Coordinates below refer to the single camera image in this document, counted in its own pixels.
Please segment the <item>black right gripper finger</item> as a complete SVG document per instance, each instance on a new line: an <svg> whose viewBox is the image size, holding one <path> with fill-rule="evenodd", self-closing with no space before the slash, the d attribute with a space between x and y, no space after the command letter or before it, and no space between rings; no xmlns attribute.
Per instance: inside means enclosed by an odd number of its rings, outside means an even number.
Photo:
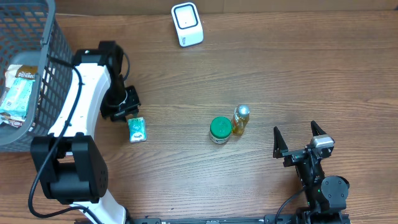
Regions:
<svg viewBox="0 0 398 224"><path fill-rule="evenodd" d="M325 135L326 132L324 130L322 130L321 127L319 127L319 125L316 123L316 121L311 121L310 123L311 125L311 130L312 130L312 134L313 136L320 136L320 135Z"/></svg>
<svg viewBox="0 0 398 224"><path fill-rule="evenodd" d="M284 157L285 154L288 153L289 148L287 147L277 126L274 127L273 132L274 132L273 158Z"/></svg>

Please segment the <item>teal white tissue pack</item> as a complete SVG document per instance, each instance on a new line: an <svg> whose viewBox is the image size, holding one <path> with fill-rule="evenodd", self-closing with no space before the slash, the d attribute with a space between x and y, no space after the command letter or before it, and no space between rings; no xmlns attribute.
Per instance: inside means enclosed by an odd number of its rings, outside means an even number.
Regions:
<svg viewBox="0 0 398 224"><path fill-rule="evenodd" d="M127 124L131 143L142 142L147 139L146 121L143 117L131 118L127 121Z"/></svg>

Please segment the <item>yellow juice bottle silver cap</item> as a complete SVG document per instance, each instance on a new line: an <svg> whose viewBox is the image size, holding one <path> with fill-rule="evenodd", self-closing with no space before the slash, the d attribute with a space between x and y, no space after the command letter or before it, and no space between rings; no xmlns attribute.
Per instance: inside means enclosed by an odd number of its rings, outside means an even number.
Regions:
<svg viewBox="0 0 398 224"><path fill-rule="evenodd" d="M231 119L232 133L241 136L249 122L250 109L248 105L238 105L234 109L233 118Z"/></svg>

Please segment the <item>green lid white jar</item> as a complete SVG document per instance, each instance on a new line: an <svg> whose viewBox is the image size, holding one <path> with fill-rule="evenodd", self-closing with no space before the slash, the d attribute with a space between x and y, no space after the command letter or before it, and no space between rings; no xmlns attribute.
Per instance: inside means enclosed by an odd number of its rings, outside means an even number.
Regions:
<svg viewBox="0 0 398 224"><path fill-rule="evenodd" d="M216 144L226 143L232 133L231 121L224 116L216 117L210 124L210 139Z"/></svg>

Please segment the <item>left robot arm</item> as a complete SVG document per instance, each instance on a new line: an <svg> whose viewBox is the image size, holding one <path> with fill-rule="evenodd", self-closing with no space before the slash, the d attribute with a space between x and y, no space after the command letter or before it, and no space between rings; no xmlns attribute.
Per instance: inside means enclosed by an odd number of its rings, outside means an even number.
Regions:
<svg viewBox="0 0 398 224"><path fill-rule="evenodd" d="M138 114L140 101L121 74L128 56L115 41L101 41L95 49L79 49L69 60L48 60L72 71L62 110L45 136L30 145L37 175L27 206L37 218L78 210L92 223L132 223L128 209L108 189L108 167L94 135L97 115L123 121Z"/></svg>

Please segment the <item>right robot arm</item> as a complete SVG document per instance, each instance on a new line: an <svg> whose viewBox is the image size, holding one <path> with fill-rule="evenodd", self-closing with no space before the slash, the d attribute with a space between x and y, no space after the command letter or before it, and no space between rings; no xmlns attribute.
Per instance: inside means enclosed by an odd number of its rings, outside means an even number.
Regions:
<svg viewBox="0 0 398 224"><path fill-rule="evenodd" d="M283 158L284 167L295 167L302 189L289 197L275 215L266 215L271 223L348 224L346 209L349 181L338 175L326 176L321 161L329 158L335 140L315 122L311 122L313 137L303 149L290 151L278 127L274 127L273 157ZM294 214L283 215L285 206L304 193L307 206L299 207Z"/></svg>

